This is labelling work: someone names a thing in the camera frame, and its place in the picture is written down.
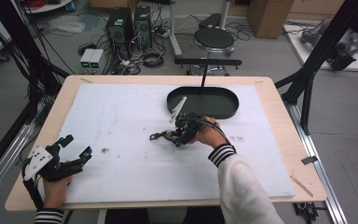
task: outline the human hand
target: human hand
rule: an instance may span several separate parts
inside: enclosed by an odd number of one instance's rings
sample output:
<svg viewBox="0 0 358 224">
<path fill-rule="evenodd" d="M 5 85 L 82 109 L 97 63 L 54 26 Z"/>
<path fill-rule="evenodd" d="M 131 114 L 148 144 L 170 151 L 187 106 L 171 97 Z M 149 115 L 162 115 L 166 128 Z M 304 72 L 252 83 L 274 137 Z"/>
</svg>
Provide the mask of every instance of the human hand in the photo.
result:
<svg viewBox="0 0 358 224">
<path fill-rule="evenodd" d="M 60 209 L 66 200 L 66 188 L 72 181 L 72 176 L 68 176 L 62 180 L 55 182 L 48 182 L 43 179 L 45 186 L 45 208 L 58 208 Z"/>
<path fill-rule="evenodd" d="M 205 119 L 214 123 L 216 126 L 220 127 L 219 123 L 214 118 L 209 118 L 205 116 Z M 201 142 L 202 144 L 211 146 L 216 148 L 222 144 L 225 144 L 226 139 L 220 134 L 217 130 L 212 128 L 211 126 L 203 124 L 200 132 L 189 142 L 189 144 L 193 144 L 195 142 Z"/>
</svg>

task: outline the electronic device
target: electronic device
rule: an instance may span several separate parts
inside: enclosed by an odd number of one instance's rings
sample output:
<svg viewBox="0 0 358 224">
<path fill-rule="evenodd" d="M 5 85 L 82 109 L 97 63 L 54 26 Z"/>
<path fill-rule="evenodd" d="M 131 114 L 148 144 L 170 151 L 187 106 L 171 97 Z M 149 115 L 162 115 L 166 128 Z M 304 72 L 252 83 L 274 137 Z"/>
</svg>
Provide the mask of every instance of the electronic device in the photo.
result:
<svg viewBox="0 0 358 224">
<path fill-rule="evenodd" d="M 94 53 L 94 49 L 86 49 L 83 53 L 83 56 L 80 59 L 80 64 L 83 67 L 84 74 L 90 74 L 90 59 L 92 54 Z"/>
<path fill-rule="evenodd" d="M 100 75 L 106 67 L 107 59 L 103 53 L 103 49 L 95 49 L 89 59 L 90 73 L 93 75 Z"/>
<path fill-rule="evenodd" d="M 138 6 L 133 16 L 137 47 L 141 50 L 152 48 L 150 7 Z"/>
<path fill-rule="evenodd" d="M 114 7 L 106 26 L 107 36 L 111 44 L 117 48 L 121 59 L 130 59 L 134 38 L 131 9 L 129 7 Z"/>
</svg>

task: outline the black metal frame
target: black metal frame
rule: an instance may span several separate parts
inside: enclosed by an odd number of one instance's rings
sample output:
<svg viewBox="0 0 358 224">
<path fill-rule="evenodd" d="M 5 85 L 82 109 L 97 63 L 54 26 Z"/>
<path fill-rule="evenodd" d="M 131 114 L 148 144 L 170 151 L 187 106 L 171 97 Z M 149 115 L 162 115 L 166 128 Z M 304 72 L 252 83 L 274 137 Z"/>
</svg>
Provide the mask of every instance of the black metal frame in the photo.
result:
<svg viewBox="0 0 358 224">
<path fill-rule="evenodd" d="M 306 134 L 310 134 L 308 124 L 313 80 L 328 54 L 357 17 L 358 0 L 346 0 L 303 66 L 291 76 L 275 83 L 277 89 L 292 83 L 288 91 L 282 94 L 282 99 L 290 105 L 296 105 L 298 97 L 304 92 L 300 124 Z"/>
<path fill-rule="evenodd" d="M 25 59 L 24 63 L 26 64 L 17 60 L 15 61 L 21 70 L 21 73 L 30 83 L 29 104 L 22 110 L 19 117 L 0 142 L 1 160 L 22 125 L 24 123 L 31 123 L 36 117 L 37 106 L 41 100 L 41 95 L 38 92 L 38 89 L 43 86 L 45 94 L 55 96 L 61 88 L 61 83 L 57 80 L 55 75 L 66 78 L 69 74 L 44 58 L 39 47 L 34 42 L 27 26 L 24 24 L 10 0 L 0 0 L 0 21 L 5 26 L 12 41 L 21 51 L 21 54 Z M 15 58 L 16 54 L 14 53 L 12 46 L 9 45 L 2 36 L 0 36 L 0 41 L 13 58 Z"/>
</svg>

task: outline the cardboard box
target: cardboard box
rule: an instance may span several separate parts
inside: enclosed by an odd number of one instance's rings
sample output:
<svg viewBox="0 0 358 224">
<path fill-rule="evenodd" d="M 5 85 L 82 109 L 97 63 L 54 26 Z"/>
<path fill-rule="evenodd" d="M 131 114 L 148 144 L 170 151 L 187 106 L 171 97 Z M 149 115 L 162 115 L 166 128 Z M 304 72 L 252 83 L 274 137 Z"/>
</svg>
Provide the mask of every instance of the cardboard box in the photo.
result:
<svg viewBox="0 0 358 224">
<path fill-rule="evenodd" d="M 133 12 L 138 0 L 89 0 L 89 4 L 97 8 L 129 7 Z"/>
<path fill-rule="evenodd" d="M 289 19 L 321 21 L 334 17 L 344 0 L 296 0 L 290 10 Z"/>
<path fill-rule="evenodd" d="M 278 38 L 295 0 L 252 0 L 246 18 L 255 37 Z"/>
<path fill-rule="evenodd" d="M 231 1 L 228 8 L 229 16 L 246 16 L 246 12 L 248 11 L 247 5 L 235 4 Z"/>
</svg>

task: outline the oval tray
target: oval tray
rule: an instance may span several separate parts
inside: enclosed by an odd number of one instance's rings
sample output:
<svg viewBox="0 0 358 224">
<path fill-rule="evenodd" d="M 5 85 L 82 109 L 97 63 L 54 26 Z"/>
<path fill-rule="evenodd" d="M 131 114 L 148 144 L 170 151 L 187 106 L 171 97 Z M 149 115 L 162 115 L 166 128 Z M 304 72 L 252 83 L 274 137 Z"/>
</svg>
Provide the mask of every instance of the oval tray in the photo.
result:
<svg viewBox="0 0 358 224">
<path fill-rule="evenodd" d="M 220 87 L 179 87 L 167 96 L 167 108 L 172 113 L 183 97 L 187 97 L 181 113 L 194 112 L 199 116 L 229 119 L 240 105 L 237 95 Z"/>
</svg>

